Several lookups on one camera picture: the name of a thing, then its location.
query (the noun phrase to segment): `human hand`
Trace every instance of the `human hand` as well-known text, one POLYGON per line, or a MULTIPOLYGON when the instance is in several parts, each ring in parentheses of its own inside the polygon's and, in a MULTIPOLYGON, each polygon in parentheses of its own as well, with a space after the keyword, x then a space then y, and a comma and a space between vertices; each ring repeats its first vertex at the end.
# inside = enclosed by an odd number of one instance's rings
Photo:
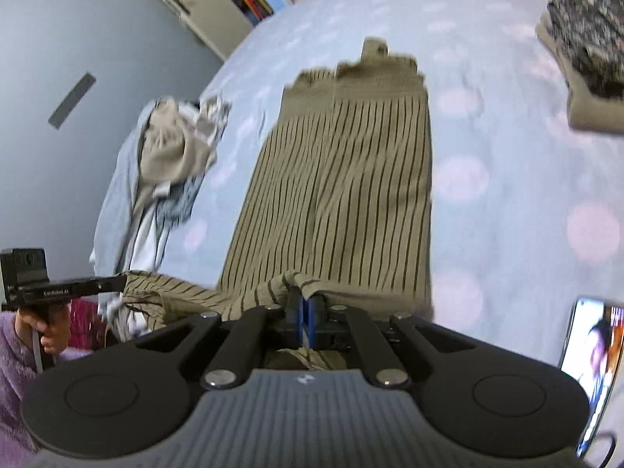
POLYGON ((67 348, 71 335, 69 306, 52 306, 49 317, 50 321, 46 323, 29 309, 20 308, 15 315, 15 332, 30 350, 32 350, 32 330, 42 333, 41 345, 46 354, 58 355, 67 348))

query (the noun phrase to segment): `black wire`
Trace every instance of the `black wire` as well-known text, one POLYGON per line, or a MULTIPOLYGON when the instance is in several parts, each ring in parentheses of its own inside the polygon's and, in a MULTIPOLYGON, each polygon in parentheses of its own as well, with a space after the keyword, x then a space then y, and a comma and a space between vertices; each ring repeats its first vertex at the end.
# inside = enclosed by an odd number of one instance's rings
MULTIPOLYGON (((611 445, 609 445, 609 451, 607 452, 605 458, 602 460, 602 463, 600 464, 600 466, 598 466, 598 468, 606 468, 606 465, 609 464, 609 461, 611 461, 611 457, 613 456, 613 453, 615 452, 615 446, 617 445, 617 438, 615 437, 615 433, 613 433, 612 431, 604 431, 604 432, 600 432, 598 433, 595 437, 594 440, 592 441, 595 442, 596 440, 602 440, 602 439, 608 439, 611 442, 611 445)), ((624 468, 624 463, 620 464, 620 466, 618 466, 617 468, 624 468)))

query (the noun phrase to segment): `gray sweater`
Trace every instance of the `gray sweater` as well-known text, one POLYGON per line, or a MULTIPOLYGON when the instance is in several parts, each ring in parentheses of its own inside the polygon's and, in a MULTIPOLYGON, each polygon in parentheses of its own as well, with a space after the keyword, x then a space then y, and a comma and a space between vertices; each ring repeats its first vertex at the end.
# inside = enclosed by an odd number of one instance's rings
MULTIPOLYGON (((65 350, 58 358, 77 359, 88 352, 65 350)), ((37 377, 32 350, 15 332, 15 314, 0 313, 0 468, 19 468, 37 451, 20 416, 20 402, 37 377)))

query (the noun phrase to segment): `gray wall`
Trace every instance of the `gray wall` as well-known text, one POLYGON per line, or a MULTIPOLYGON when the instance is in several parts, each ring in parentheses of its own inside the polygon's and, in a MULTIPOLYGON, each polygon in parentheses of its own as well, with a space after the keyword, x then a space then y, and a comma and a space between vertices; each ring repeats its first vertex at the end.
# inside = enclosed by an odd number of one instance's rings
POLYGON ((99 209, 141 108, 197 98, 220 65, 160 0, 0 0, 0 246, 45 248, 51 278, 91 274, 99 209), (96 84, 54 129, 86 71, 96 84))

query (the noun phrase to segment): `light blue bedsheet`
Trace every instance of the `light blue bedsheet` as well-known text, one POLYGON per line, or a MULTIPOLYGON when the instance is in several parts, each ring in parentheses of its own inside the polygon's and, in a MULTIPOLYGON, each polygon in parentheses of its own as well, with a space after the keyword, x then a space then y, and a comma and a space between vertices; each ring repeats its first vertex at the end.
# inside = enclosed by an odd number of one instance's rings
MULTIPOLYGON (((567 126, 566 84, 534 32, 546 3, 305 0, 263 22, 204 92, 232 102, 230 123, 161 272, 217 282, 284 84, 383 37, 429 87, 436 321, 557 364, 578 295, 624 299, 624 140, 567 126)), ((621 444, 623 381, 603 421, 621 444)))

